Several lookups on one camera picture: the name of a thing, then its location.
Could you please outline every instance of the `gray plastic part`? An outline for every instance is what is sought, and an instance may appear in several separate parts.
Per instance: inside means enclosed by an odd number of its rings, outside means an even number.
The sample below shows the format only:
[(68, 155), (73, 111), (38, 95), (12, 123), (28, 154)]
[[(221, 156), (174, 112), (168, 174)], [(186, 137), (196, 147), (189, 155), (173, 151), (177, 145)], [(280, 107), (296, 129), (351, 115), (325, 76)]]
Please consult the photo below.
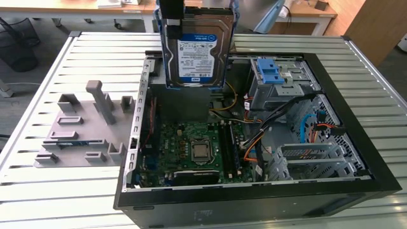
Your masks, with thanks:
[(49, 137), (52, 139), (66, 139), (66, 140), (72, 140), (72, 139), (77, 139), (78, 135), (74, 131), (68, 131), (68, 132), (62, 132), (62, 131), (58, 131), (58, 132), (50, 132), (50, 135)]
[(104, 163), (106, 161), (106, 157), (101, 152), (85, 152), (84, 159), (86, 159), (89, 163)]
[(110, 105), (108, 101), (105, 100), (105, 97), (101, 92), (101, 82), (100, 80), (89, 80), (86, 84), (86, 92), (92, 94), (94, 98), (94, 102), (98, 108), (98, 111), (102, 115), (102, 118), (108, 125), (112, 125), (116, 123), (114, 116), (110, 112)]
[[(89, 167), (89, 166), (118, 166), (125, 148), (118, 146), (128, 144), (130, 133), (133, 113), (122, 112), (121, 100), (113, 100), (112, 114), (116, 117), (116, 123), (106, 125), (101, 114), (94, 110), (93, 101), (81, 101), (72, 107), (76, 113), (58, 112), (50, 131), (42, 142), (42, 149), (38, 155), (53, 153), (57, 156), (56, 163), (44, 163), (41, 160), (34, 161), (34, 167)], [(81, 118), (82, 122), (76, 125), (60, 125), (58, 120)], [(52, 139), (53, 132), (76, 132), (77, 139)], [(108, 153), (108, 145), (112, 143), (117, 153)], [(85, 159), (85, 152), (101, 152), (105, 157), (104, 162), (89, 163)]]
[[(114, 107), (113, 107), (112, 100), (109, 99), (109, 95), (108, 95), (108, 93), (102, 93), (102, 95), (104, 95), (104, 99), (105, 99), (105, 101), (108, 103), (109, 110), (112, 111), (114, 109)], [(96, 103), (93, 103), (93, 106), (94, 106), (96, 111), (100, 112), (100, 109), (98, 109)]]
[(120, 100), (120, 107), (122, 113), (133, 113), (134, 112), (134, 100), (132, 96), (122, 96)]
[(58, 117), (56, 122), (60, 125), (80, 125), (82, 124), (82, 118), (80, 116)]
[(34, 160), (42, 164), (54, 164), (57, 162), (57, 156), (53, 153), (37, 154)]
[(109, 143), (108, 145), (108, 155), (109, 155), (109, 158), (112, 158), (113, 161), (116, 162), (121, 162), (121, 158), (122, 158), (122, 155), (125, 154), (125, 146), (122, 143), (120, 143), (120, 148), (118, 148), (118, 151), (116, 150), (114, 146), (112, 143)]
[(73, 106), (80, 104), (74, 94), (61, 94), (56, 103), (64, 113), (74, 113)]

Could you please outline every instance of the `motherboard chip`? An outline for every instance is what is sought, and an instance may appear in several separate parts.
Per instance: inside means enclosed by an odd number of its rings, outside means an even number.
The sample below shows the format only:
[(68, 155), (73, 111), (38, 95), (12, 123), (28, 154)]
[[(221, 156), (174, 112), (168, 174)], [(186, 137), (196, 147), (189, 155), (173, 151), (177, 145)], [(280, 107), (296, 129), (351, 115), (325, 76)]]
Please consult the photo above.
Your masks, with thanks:
[(206, 162), (210, 160), (210, 142), (208, 139), (202, 141), (190, 141), (192, 161)]
[(194, 157), (208, 157), (208, 145), (194, 145), (193, 146), (193, 156)]

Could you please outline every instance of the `metal table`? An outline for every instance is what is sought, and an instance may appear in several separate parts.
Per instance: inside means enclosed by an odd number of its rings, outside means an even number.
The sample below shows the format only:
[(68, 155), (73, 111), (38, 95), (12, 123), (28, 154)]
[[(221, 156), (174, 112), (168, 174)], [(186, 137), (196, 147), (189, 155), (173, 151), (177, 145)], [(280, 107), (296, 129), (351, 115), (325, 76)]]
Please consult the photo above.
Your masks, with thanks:
[[(404, 188), (329, 218), (232, 225), (232, 228), (405, 228), (407, 104), (352, 42), (337, 37), (236, 35), (237, 51), (313, 52)], [(113, 99), (136, 95), (145, 50), (160, 50), (148, 33), (82, 32), (69, 37), (0, 154), (1, 228), (133, 229), (112, 209), (117, 167), (32, 167), (64, 92), (90, 100), (88, 80), (101, 80)]]

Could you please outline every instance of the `desk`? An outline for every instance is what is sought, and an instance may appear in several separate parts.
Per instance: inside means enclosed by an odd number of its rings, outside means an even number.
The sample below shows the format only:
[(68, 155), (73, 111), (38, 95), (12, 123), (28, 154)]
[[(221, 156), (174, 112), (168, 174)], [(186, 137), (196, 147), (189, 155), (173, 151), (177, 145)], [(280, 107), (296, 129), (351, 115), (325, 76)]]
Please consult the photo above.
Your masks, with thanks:
[[(316, 0), (310, 0), (309, 3), (310, 5), (306, 4), (306, 1), (300, 1), (298, 4), (294, 2), (292, 3), (289, 7), (290, 21), (292, 23), (316, 23), (312, 36), (321, 36), (329, 25), (330, 19), (336, 18), (337, 14), (329, 6), (326, 6), (324, 11), (314, 9)], [(278, 17), (276, 22), (286, 23), (286, 20), (288, 17)]]
[[(185, 0), (186, 6), (206, 7), (204, 0)], [(0, 3), (1, 17), (29, 18), (102, 18), (102, 19), (141, 19), (145, 32), (153, 32), (154, 0), (141, 0), (140, 5), (122, 5), (121, 8), (97, 9), (96, 0), (2, 0)], [(324, 34), (325, 28), (335, 11), (328, 7), (320, 11), (301, 2), (292, 4), (292, 22), (316, 23), (312, 35)], [(278, 22), (286, 22), (286, 18), (278, 18)]]
[[(56, 118), (60, 94), (74, 92), (80, 100), (92, 99), (85, 84), (100, 80), (112, 100), (136, 96), (145, 51), (161, 50), (160, 45), (156, 33), (82, 32), (68, 37), (0, 154), (0, 228), (137, 228), (112, 208), (118, 167), (34, 168), (32, 164)], [(222, 228), (407, 228), (407, 105), (352, 42), (340, 37), (236, 34), (234, 48), (317, 55), (403, 190), (326, 218)]]
[(2, 0), (0, 17), (141, 19), (145, 32), (153, 32), (153, 9), (144, 11), (150, 3), (150, 0), (141, 0), (140, 5), (97, 9), (96, 0)]

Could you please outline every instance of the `green motherboard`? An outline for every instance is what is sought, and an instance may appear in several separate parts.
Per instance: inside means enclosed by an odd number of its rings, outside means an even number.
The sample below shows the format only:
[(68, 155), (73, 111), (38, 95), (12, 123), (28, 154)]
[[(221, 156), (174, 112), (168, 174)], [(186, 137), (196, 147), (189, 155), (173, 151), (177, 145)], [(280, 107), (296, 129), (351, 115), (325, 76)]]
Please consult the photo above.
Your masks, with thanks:
[[(228, 124), (228, 132), (237, 146), (244, 140), (242, 125)], [(221, 123), (164, 123), (160, 129), (158, 156), (156, 169), (141, 173), (150, 187), (170, 186), (170, 178), (178, 171), (218, 171), (217, 183), (250, 182), (250, 168), (240, 164), (229, 166), (238, 167), (237, 175), (232, 176), (224, 172), (225, 147), (224, 137), (218, 135)]]

